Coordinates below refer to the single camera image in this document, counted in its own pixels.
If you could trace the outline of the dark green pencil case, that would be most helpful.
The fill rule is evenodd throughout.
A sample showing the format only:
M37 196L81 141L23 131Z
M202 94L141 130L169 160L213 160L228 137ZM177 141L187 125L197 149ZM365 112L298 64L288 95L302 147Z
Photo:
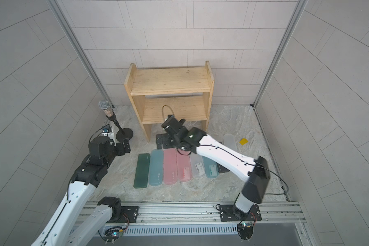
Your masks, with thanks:
M138 155L133 184L135 189L146 188L148 185L150 157L151 156L149 153L142 153Z

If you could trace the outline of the clear frosted pencil case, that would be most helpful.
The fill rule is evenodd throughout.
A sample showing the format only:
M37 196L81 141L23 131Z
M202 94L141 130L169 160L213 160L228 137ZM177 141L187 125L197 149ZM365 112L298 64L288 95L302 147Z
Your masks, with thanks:
M236 145L236 142L235 142L234 135L232 135L232 134L225 134L225 135L223 136L223 144L224 144L227 148L229 148L229 149L231 149L231 150L233 150L233 151L235 151L235 152L237 152L237 151L238 151L238 149L237 149L237 145Z
M204 161L200 155L191 153L190 163L193 177L205 176Z

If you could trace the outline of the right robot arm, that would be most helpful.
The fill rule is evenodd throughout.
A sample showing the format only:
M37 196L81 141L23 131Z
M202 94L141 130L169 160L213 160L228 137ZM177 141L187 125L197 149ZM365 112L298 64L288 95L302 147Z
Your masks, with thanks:
M286 188L287 183L275 172L268 168L268 162L263 157L257 159L244 156L215 140L205 131L193 127L188 130L183 124L184 119L178 121L173 114L163 116L161 127L173 141L176 152L180 155L192 153L206 157L230 170L245 182L241 192L235 200L233 214L244 219L255 204L261 204L270 181L271 174L278 177Z

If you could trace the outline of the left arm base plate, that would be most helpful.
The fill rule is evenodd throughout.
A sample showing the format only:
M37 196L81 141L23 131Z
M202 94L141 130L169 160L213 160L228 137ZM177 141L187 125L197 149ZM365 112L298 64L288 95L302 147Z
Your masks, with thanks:
M139 206L124 206L113 208L112 217L108 223L135 223L138 217Z

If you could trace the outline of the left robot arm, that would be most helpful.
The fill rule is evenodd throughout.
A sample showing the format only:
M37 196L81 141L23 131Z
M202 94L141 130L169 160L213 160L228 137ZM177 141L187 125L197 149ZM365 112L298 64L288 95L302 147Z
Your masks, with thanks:
M89 154L74 171L67 193L33 245L85 246L105 223L124 218L121 200L104 197L92 214L74 228L84 205L108 173L114 159L131 151L128 139L115 143L108 136L94 138L89 142L88 148Z

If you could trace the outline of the large light blue pencil case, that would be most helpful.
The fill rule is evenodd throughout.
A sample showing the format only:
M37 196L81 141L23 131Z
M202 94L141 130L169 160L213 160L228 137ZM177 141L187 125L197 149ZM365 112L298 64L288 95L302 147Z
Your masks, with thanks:
M163 182L163 150L153 150L150 154L149 185L159 186Z

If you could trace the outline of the black pencil case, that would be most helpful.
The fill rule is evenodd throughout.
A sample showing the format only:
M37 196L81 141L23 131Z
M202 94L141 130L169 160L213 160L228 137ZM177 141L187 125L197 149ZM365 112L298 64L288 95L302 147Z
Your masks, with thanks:
M221 164L217 164L217 168L218 168L218 172L219 173L228 173L230 172L229 169L225 168L224 166L222 166Z

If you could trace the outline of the small teal pencil case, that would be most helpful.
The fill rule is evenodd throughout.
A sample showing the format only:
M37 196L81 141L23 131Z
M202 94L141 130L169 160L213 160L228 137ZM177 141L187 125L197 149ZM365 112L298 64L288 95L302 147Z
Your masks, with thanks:
M219 175L217 163L207 157L203 156L205 174L207 178L216 178Z

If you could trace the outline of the pink pencil case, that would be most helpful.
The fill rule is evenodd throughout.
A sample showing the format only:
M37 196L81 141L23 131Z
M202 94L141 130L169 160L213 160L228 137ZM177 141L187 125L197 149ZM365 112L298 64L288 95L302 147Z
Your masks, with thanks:
M173 185L177 182L176 149L164 150L163 181L166 185Z
M192 179L192 170L190 163L190 153L177 149L177 172L178 179L181 182L188 182Z

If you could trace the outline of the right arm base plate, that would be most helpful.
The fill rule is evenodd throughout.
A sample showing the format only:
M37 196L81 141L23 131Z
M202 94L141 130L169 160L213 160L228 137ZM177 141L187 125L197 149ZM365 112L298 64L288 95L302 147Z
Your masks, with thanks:
M262 221L259 206L254 204L250 211L245 213L236 208L234 205L220 205L215 206L216 210L219 212L220 220L222 222L232 222L232 221Z

